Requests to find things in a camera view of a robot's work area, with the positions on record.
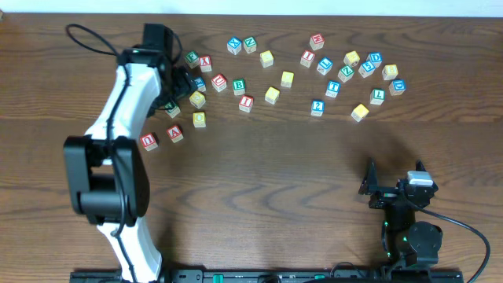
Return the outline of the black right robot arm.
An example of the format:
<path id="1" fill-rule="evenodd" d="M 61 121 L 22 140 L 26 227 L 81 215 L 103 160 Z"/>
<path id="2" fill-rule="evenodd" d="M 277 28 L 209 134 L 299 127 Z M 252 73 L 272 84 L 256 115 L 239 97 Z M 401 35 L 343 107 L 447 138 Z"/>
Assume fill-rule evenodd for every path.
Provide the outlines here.
<path id="1" fill-rule="evenodd" d="M 369 208 L 384 211 L 382 243 L 391 263 L 398 268 L 438 263 L 442 229 L 416 220 L 416 213 L 430 204 L 437 191 L 438 186 L 419 160 L 416 169 L 408 171 L 395 186 L 381 186 L 374 160 L 369 160 L 358 193 L 370 196 Z"/>

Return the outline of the green R block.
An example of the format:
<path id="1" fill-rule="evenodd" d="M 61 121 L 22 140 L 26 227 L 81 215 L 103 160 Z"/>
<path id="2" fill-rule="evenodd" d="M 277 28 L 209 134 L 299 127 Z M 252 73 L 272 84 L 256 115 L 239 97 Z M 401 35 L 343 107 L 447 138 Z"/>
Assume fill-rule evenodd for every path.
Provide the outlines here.
<path id="1" fill-rule="evenodd" d="M 171 102 L 168 102 L 165 104 L 165 106 L 163 107 L 163 110 L 169 115 L 169 117 L 171 117 L 172 119 L 174 119 L 178 114 L 181 113 L 181 109 L 179 108 L 179 106 L 171 101 Z"/>

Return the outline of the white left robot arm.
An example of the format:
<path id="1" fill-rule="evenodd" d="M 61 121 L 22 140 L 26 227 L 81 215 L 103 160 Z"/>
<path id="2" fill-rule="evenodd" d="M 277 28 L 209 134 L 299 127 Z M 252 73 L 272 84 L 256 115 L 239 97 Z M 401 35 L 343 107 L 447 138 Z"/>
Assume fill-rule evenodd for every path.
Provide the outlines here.
<path id="1" fill-rule="evenodd" d="M 97 120 L 82 136 L 64 143 L 64 161 L 74 211 L 107 237 L 121 266 L 121 281 L 155 282 L 163 257 L 145 218 L 149 180 L 138 148 L 146 119 L 195 84 L 174 68 L 170 51 L 130 48 L 118 57 L 116 81 Z"/>

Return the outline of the yellow O block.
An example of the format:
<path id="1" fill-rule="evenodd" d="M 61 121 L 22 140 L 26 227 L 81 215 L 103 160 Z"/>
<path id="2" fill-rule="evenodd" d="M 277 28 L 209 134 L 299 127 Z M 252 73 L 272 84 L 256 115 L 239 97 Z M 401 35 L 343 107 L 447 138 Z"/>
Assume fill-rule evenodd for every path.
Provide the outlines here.
<path id="1" fill-rule="evenodd" d="M 193 113 L 193 125 L 195 128 L 206 127 L 206 115 L 204 112 Z"/>

